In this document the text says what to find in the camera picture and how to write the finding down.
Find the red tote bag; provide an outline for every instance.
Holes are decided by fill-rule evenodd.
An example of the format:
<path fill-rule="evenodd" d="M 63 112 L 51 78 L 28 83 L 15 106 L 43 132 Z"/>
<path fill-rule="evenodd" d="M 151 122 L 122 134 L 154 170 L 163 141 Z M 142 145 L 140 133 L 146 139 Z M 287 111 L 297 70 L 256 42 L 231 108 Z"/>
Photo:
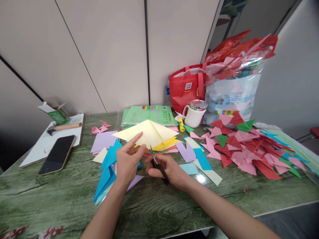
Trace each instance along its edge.
<path fill-rule="evenodd" d="M 185 67 L 169 76 L 169 93 L 175 111 L 182 114 L 192 100 L 205 100 L 206 66 L 207 62 Z M 199 68 L 196 74 L 191 74 L 193 68 Z"/>

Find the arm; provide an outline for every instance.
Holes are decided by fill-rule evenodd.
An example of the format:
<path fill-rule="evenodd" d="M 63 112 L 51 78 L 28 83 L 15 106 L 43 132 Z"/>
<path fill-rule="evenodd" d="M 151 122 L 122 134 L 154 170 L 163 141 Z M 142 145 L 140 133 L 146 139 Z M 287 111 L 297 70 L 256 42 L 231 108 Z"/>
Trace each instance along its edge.
<path fill-rule="evenodd" d="M 210 191 L 204 185 L 187 175 L 171 156 L 156 154 L 156 161 L 162 165 L 172 184 L 187 192 L 220 227 L 230 239 L 275 238 L 280 239 L 264 224 Z M 152 177 L 162 177 L 158 169 L 149 164 L 146 173 Z"/>
<path fill-rule="evenodd" d="M 146 149 L 145 145 L 133 148 L 142 132 L 116 151 L 116 180 L 102 202 L 100 208 L 90 221 L 81 239 L 112 238 L 119 217 L 127 188 L 133 181 L 139 160 Z"/>

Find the wooden hammer handle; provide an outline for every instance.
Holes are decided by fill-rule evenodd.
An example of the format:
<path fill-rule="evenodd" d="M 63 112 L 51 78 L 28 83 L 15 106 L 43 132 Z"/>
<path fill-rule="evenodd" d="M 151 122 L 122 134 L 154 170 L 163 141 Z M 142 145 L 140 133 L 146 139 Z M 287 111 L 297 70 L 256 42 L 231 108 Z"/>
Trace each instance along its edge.
<path fill-rule="evenodd" d="M 66 124 L 66 125 L 60 125 L 56 126 L 54 130 L 63 130 L 63 129 L 69 129 L 69 128 L 77 128 L 81 127 L 82 123 L 74 123 L 74 124 Z"/>

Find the cardboard box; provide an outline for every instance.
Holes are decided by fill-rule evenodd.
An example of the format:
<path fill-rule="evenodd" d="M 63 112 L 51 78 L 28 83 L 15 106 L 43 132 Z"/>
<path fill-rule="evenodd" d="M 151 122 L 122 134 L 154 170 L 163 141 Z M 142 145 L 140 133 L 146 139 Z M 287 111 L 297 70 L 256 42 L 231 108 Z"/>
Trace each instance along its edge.
<path fill-rule="evenodd" d="M 52 106 L 47 102 L 43 102 L 43 105 L 38 106 L 38 108 L 45 113 L 47 113 L 57 124 L 65 124 L 68 122 L 68 116 L 62 109 L 62 107 L 65 105 L 59 105 L 59 106 Z"/>

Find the left hand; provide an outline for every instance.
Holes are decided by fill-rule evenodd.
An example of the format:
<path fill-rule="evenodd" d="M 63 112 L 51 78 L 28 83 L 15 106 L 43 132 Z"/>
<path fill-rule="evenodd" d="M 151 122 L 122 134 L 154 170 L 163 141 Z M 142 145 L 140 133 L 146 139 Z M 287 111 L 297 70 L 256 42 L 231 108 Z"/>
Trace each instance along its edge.
<path fill-rule="evenodd" d="M 117 175 L 116 180 L 121 183 L 129 184 L 133 181 L 136 175 L 137 165 L 142 158 L 146 145 L 136 147 L 135 143 L 143 135 L 143 132 L 137 134 L 128 143 L 123 145 L 116 151 L 117 157 Z"/>

